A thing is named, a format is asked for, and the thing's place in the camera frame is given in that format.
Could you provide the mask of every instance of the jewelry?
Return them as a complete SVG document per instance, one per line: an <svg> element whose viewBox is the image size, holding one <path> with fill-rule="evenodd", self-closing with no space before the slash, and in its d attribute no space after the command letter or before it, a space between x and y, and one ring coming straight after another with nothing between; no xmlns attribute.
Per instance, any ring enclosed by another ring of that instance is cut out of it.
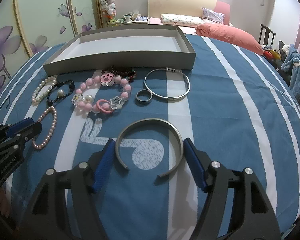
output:
<svg viewBox="0 0 300 240"><path fill-rule="evenodd" d="M65 92L64 92L62 89L60 89L60 90L58 90L57 98L56 98L55 100L49 99L50 94L51 94L52 90L53 90L55 87L60 88L60 87L62 87L63 85L65 85L66 83L69 83L69 82L70 82L70 85L69 85L69 92L68 92L68 93L65 94ZM64 81L64 82L59 82L59 81L58 81L57 83L55 83L55 84L52 86L51 90L50 90L49 93L48 93L48 96L47 96L47 105L48 105L48 106L52 106L53 103L55 103L55 102L57 102L57 101L59 101L59 100L61 100L61 99L63 99L63 98L66 98L67 96L69 96L69 95L72 94L72 92L74 91L74 89L75 89L75 85L74 85L73 80L68 79L68 80L66 80L66 81Z"/></svg>
<svg viewBox="0 0 300 240"><path fill-rule="evenodd" d="M159 177L164 177L166 175L171 174L180 164L182 157L183 157L183 142L182 142L182 137L179 133L179 131L168 121L163 120L163 119L159 119L159 118L146 118L146 119L141 119L139 121L133 122L132 124L129 124L126 128L124 128L121 133L119 134L116 142L115 142L115 154L117 156L117 159L119 161L119 163L127 170L129 170L128 166L122 161L122 159L120 158L120 154L119 154L119 147L120 147L120 143L122 141L122 139L133 129L140 127L140 126L145 126L145 125L160 125L163 126L165 128L168 128L173 134L174 136L177 138L178 141L178 146L180 148L180 156L179 158L177 158L176 156L176 164L167 172L158 175Z"/></svg>
<svg viewBox="0 0 300 240"><path fill-rule="evenodd" d="M105 68L101 71L103 74L111 72L114 75L119 75L122 76L123 78L127 78L130 83L133 82L133 80L135 79L135 77L137 76L137 73L134 69L132 68L128 68L128 67L115 67L115 66L111 66L109 68Z"/></svg>
<svg viewBox="0 0 300 240"><path fill-rule="evenodd" d="M145 95L145 96L148 96L149 98L147 100L142 100L139 98L139 96L141 95ZM139 90L138 93L136 94L136 100L140 103L140 104L143 104L143 105L147 105L149 104L151 101L152 101L152 93L147 90L147 89L142 89L142 90Z"/></svg>
<svg viewBox="0 0 300 240"><path fill-rule="evenodd" d="M32 146L37 149L37 150L41 150L43 149L49 142L50 138L52 137L52 134L54 132L54 129L56 128L56 124L57 124L57 110L55 109L54 106L50 106L47 108L47 110L45 110L43 112L42 115L39 116L38 118L38 122L41 122L43 120L43 118L49 113L49 112L52 112L53 114L53 121L52 121L52 125L51 125L51 128L48 132L48 135L46 136L46 138L44 139L44 141L41 143L41 144L36 144L35 143L35 139L33 138L32 139Z"/></svg>
<svg viewBox="0 0 300 240"><path fill-rule="evenodd" d="M120 96L111 98L110 101L105 99L99 99L95 105L93 105L94 97L92 95L86 95L83 100L82 93L89 89L93 84L103 85L105 87L110 87L114 84L120 84L123 91ZM132 87L129 85L129 80L127 78L122 78L121 76L114 76L113 73L107 72L101 76L95 76L93 79L88 78L85 83L80 84L80 88L75 91L71 102L73 105L78 107L80 110L85 112L94 112L95 114L103 112L104 114L111 114L116 109L121 109L125 101L129 99Z"/></svg>
<svg viewBox="0 0 300 240"><path fill-rule="evenodd" d="M160 96L160 95L154 93L154 92L147 86L147 84L146 84L146 79L147 79L148 75L150 75L152 72L158 71L158 70L165 70L166 72L172 71L172 72L178 72L178 73L180 73L181 75L183 75L183 76L186 78L187 85L188 85L188 90L187 90L183 95L181 95L181 96L178 96L178 97L171 97L171 98L164 97L164 96ZM146 89L148 89L152 94L154 94L155 96L157 96L157 97L159 97L159 98L163 98L163 99L166 99L166 100L178 100L178 99L181 99L181 98L185 97L185 96L189 93L189 91L190 91L190 81L189 81L188 77L187 77L185 74L183 74L181 71L178 71L178 70L176 70L176 69L174 69L174 68L157 68L157 69L154 69L154 70L150 71L150 72L146 75L145 80L143 81L143 83L145 84Z"/></svg>
<svg viewBox="0 0 300 240"><path fill-rule="evenodd" d="M40 92L40 90L44 87L44 85L48 82L52 81L51 83L51 86L48 88L48 90L46 92L43 92L42 95L38 96L38 93ZM40 103L51 91L52 89L52 86L55 85L57 82L57 79L56 77L54 76L51 76L51 77L48 77L46 78L44 81L42 81L39 86L36 87L34 93L32 94L32 97L31 97L31 102L34 104L34 103Z"/></svg>

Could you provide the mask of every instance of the blue gripper pad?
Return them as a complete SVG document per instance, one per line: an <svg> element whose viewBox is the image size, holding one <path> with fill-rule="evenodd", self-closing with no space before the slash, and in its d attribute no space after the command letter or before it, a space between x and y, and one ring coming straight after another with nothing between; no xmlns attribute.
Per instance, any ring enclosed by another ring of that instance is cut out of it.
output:
<svg viewBox="0 0 300 240"><path fill-rule="evenodd" d="M102 159L100 160L99 165L97 166L94 172L94 183L92 188L95 193L102 188L106 178L109 176L113 159L114 159L114 153L115 153L115 141L111 140Z"/></svg>
<svg viewBox="0 0 300 240"><path fill-rule="evenodd" d="M14 125L10 126L6 135L8 138L15 137L18 132L20 132L23 128L26 128L27 126L33 124L33 119L31 117L28 117L26 119L21 120L20 122L15 123Z"/></svg>
<svg viewBox="0 0 300 240"><path fill-rule="evenodd" d="M205 171L187 140L183 141L183 150L184 156L186 157L186 161L194 178L194 182L196 183L197 187L203 191L207 186L205 181Z"/></svg>

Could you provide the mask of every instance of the pink beaded bracelet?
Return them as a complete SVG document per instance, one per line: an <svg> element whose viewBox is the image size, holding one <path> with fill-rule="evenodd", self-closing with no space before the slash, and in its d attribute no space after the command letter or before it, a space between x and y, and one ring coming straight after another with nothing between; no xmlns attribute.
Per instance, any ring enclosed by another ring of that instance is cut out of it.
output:
<svg viewBox="0 0 300 240"><path fill-rule="evenodd" d="M105 99L99 99L95 105L93 105L94 98L92 95L86 95L83 98L82 93L89 89L93 84L101 84L105 87L110 87L114 84L120 84L123 88L120 96L111 98L110 101ZM80 84L80 88L75 91L71 102L77 106L80 110L85 112L104 113L111 114L116 109L121 109L124 102L129 99L130 92L132 90L129 80L122 78L121 76L114 76L111 72L105 73L101 76L95 76L94 78L88 78L85 83Z"/></svg>

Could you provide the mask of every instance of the plush toy stack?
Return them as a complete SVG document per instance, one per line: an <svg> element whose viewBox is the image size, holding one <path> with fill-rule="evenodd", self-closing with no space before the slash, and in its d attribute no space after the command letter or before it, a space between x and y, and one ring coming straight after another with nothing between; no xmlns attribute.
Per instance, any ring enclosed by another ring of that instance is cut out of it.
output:
<svg viewBox="0 0 300 240"><path fill-rule="evenodd" d="M100 2L102 15L106 19L106 22L114 19L117 15L114 0L101 0Z"/></svg>

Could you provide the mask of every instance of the white pearl bracelet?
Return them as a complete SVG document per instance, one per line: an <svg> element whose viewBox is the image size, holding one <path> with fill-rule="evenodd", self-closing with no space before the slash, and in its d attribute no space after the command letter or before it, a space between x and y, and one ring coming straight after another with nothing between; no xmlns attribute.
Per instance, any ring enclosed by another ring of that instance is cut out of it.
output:
<svg viewBox="0 0 300 240"><path fill-rule="evenodd" d="M51 83L51 86L48 88L48 90L46 92L43 92L42 95L38 96L38 93L40 92L40 90L43 88L43 86L52 81ZM34 93L32 94L32 97L31 97L31 102L34 104L34 103L40 103L51 91L51 88L53 85L55 85L57 82L57 79L56 77L54 76L51 76L51 77L48 77L46 78L44 81L42 81L39 86L36 87Z"/></svg>
<svg viewBox="0 0 300 240"><path fill-rule="evenodd" d="M35 149L37 149L37 150L43 149L43 148L48 144L50 138L52 137L52 134L53 134L53 132L54 132L54 129L56 128L56 124L57 124L57 110L55 109L54 106L48 107L48 109L45 110L45 111L43 112L43 114L39 116L38 122L41 122L42 119L43 119L49 112L52 112L52 114L53 114L53 121L52 121L51 128L50 128L50 130L49 130L49 132L48 132L48 135L46 136L46 138L44 139L44 141L43 141L41 144L38 144L38 145L35 143L35 139L34 139L34 138L32 139L32 146L33 146L33 148L35 148Z"/></svg>

